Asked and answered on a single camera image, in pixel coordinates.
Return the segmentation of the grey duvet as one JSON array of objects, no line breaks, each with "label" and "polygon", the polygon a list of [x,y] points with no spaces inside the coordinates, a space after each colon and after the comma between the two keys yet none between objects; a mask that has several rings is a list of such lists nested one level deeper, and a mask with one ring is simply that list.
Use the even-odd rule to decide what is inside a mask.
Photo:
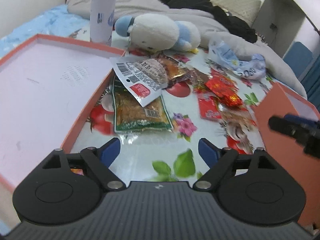
[{"label": "grey duvet", "polygon": [[116,0],[114,19],[121,16],[138,16],[146,13],[161,14],[175,21],[188,21],[197,26],[201,34],[200,47],[208,48],[212,36],[221,38],[240,59],[253,54],[261,54],[266,60],[266,68],[279,81],[291,87],[302,97],[307,98],[305,88],[292,69],[268,45],[261,41],[250,43],[231,34],[212,15],[195,9],[170,9],[160,0]]}]

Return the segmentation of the pink box lid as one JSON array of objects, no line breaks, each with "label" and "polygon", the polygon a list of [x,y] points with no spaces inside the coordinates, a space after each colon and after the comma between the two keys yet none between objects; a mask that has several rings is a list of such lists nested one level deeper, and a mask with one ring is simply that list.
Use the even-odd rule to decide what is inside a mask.
[{"label": "pink box lid", "polygon": [[118,48],[37,34],[1,59],[1,184],[9,191],[53,149],[70,152]]}]

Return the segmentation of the white blue plush toy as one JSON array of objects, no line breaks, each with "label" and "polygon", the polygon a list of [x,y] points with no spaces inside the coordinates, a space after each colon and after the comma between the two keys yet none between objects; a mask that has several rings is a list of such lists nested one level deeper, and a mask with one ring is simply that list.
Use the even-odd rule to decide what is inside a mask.
[{"label": "white blue plush toy", "polygon": [[128,37],[133,46],[152,52],[168,49],[191,52],[201,43],[196,25],[160,14],[123,16],[116,20],[114,28],[118,35]]}]

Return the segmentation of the light blue bedsheet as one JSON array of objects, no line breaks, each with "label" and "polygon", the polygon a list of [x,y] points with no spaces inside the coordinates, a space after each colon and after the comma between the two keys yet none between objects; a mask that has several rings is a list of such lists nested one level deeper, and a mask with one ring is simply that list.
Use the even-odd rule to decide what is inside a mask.
[{"label": "light blue bedsheet", "polygon": [[1,57],[36,34],[68,37],[88,23],[89,20],[69,13],[65,4],[54,7],[2,37],[0,42]]}]

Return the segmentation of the clear brown snack packet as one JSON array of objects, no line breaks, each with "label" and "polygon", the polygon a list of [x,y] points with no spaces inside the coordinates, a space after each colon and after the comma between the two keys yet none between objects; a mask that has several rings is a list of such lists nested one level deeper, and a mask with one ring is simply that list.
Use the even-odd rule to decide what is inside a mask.
[{"label": "clear brown snack packet", "polygon": [[222,103],[218,103],[217,109],[221,115],[222,120],[227,122],[237,122],[245,125],[248,128],[256,126],[255,120],[245,105],[239,107],[228,107]]}]

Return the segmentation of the fruit print tablecloth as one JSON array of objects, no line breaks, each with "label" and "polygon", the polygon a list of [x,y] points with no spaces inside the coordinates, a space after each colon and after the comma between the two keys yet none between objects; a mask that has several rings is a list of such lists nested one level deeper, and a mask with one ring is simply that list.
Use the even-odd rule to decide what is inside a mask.
[{"label": "fruit print tablecloth", "polygon": [[[229,73],[223,73],[223,77],[234,84],[252,117],[253,107],[259,105],[273,85],[271,77],[259,81],[241,80]],[[108,85],[78,135],[72,152],[78,153],[88,146],[100,147],[116,137],[121,142],[121,150],[110,169],[124,182],[187,180],[194,183],[208,170],[198,151],[201,138],[241,154],[251,154],[263,146],[257,126],[248,128],[232,121],[201,119],[197,93],[190,81],[164,90],[162,97],[172,130],[116,133],[112,87]]]}]

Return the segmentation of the white shrimp snack packet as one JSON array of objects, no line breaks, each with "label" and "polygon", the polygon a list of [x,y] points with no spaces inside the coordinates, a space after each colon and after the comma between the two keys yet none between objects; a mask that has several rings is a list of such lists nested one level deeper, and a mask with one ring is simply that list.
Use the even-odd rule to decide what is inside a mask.
[{"label": "white shrimp snack packet", "polygon": [[167,71],[156,59],[125,56],[110,58],[114,72],[142,107],[147,106],[168,87]]}]

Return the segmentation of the red foil snack packet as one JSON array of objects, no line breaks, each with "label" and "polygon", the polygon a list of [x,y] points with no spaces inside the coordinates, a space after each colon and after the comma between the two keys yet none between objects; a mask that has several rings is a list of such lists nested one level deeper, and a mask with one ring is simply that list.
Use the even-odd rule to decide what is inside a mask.
[{"label": "red foil snack packet", "polygon": [[214,76],[205,85],[224,105],[228,107],[239,107],[242,105],[242,99],[234,90],[234,84],[223,76]]}]

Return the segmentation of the pink cardboard box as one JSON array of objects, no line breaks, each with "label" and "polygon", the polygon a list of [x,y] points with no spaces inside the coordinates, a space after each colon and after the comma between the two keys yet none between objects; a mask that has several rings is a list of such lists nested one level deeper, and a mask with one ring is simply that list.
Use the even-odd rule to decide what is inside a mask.
[{"label": "pink cardboard box", "polygon": [[299,223],[319,226],[319,159],[305,151],[311,128],[298,124],[300,118],[318,121],[319,112],[290,88],[274,83],[254,114],[267,152],[305,191]]}]

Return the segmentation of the blue chair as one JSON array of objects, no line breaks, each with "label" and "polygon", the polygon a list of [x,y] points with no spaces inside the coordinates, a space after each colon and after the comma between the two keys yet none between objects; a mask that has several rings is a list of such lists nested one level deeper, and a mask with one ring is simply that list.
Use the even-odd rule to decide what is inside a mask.
[{"label": "blue chair", "polygon": [[295,42],[283,58],[284,62],[290,66],[296,77],[302,75],[312,59],[312,52],[301,42]]}]

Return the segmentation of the white spray bottle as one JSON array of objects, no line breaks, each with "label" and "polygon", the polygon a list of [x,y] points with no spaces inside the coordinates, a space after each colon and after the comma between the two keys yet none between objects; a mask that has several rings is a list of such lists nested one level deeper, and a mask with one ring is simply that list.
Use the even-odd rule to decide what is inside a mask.
[{"label": "white spray bottle", "polygon": [[116,0],[91,0],[90,40],[111,46]]}]

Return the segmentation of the black clothes pile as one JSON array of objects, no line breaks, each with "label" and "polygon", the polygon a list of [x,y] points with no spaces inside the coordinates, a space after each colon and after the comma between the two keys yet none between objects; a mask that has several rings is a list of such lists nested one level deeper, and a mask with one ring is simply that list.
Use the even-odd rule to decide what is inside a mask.
[{"label": "black clothes pile", "polygon": [[219,6],[213,5],[210,0],[160,0],[171,9],[195,9],[205,11],[213,15],[214,19],[222,24],[228,31],[236,36],[244,38],[246,41],[255,43],[258,37],[255,30],[245,21],[227,15]]}]

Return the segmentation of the blue curtain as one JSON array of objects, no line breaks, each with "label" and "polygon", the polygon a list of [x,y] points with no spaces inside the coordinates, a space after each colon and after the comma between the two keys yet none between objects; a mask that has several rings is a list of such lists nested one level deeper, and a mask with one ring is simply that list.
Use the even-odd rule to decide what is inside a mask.
[{"label": "blue curtain", "polygon": [[313,66],[302,80],[302,85],[305,88],[308,101],[316,108],[319,108],[320,103],[320,56],[317,57]]}]

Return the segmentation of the green dried tofu packet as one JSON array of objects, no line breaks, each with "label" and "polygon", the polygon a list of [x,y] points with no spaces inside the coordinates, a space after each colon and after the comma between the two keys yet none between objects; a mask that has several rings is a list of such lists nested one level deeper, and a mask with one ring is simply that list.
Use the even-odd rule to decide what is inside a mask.
[{"label": "green dried tofu packet", "polygon": [[112,98],[116,133],[173,129],[162,96],[142,107],[115,76],[112,80]]}]

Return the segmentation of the crumpled blue white bag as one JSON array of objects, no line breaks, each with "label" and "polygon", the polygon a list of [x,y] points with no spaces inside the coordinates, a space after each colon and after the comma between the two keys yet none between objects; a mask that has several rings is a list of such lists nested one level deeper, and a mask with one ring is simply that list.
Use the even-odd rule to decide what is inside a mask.
[{"label": "crumpled blue white bag", "polygon": [[208,57],[222,68],[243,79],[259,80],[266,75],[266,61],[263,55],[253,54],[241,60],[230,46],[217,36],[212,37],[209,41]]}]

